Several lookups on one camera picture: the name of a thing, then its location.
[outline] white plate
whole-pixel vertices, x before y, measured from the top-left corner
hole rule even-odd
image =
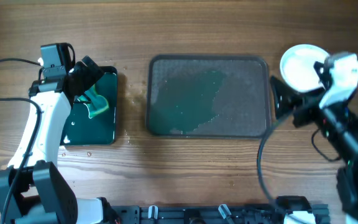
[[[314,45],[300,44],[288,49],[281,58],[281,76],[291,88],[300,93],[323,86],[313,68],[315,62],[324,63],[329,54]]]

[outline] wood grain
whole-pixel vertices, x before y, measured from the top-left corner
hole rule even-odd
[[[148,62],[165,53],[254,54],[278,75],[282,53],[295,44],[358,53],[358,1],[0,6],[0,58],[37,60],[40,45],[54,42],[69,42],[78,58],[89,55],[120,73],[118,140],[59,150],[59,171],[77,197],[103,196],[113,205],[266,202],[257,183],[258,141],[160,139],[145,130]],[[0,96],[26,96],[37,71],[1,64]],[[358,111],[358,94],[351,108]],[[19,145],[28,111],[25,103],[0,102],[0,169]],[[328,203],[333,223],[343,223],[335,188],[342,162],[327,163],[314,151],[315,128],[287,121],[276,131],[265,149],[266,181],[274,195]],[[335,156],[325,140],[317,144]]]

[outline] wooden table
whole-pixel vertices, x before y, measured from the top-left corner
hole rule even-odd
[[[164,53],[254,54],[279,75],[280,57],[292,45],[358,54],[358,1],[0,5],[0,58],[37,60],[39,47],[54,42],[69,42],[78,58],[89,55],[120,74],[117,141],[59,150],[59,171],[77,197],[141,206],[266,202],[255,166],[258,141],[160,139],[147,132],[148,63]],[[37,72],[24,63],[0,64],[0,96],[26,97]],[[358,94],[351,108],[358,111]],[[28,112],[28,104],[0,102],[0,169],[19,145]],[[328,203],[333,223],[343,223],[335,188],[342,162],[328,163],[314,151],[315,129],[295,129],[290,121],[280,127],[265,149],[265,178],[272,194]],[[336,155],[322,137],[317,144]]]

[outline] green tray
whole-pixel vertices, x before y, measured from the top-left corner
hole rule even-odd
[[[117,70],[101,67],[106,73],[96,82],[96,91],[109,102],[109,109],[89,119],[84,104],[75,103],[62,132],[61,146],[112,144],[116,139]]]

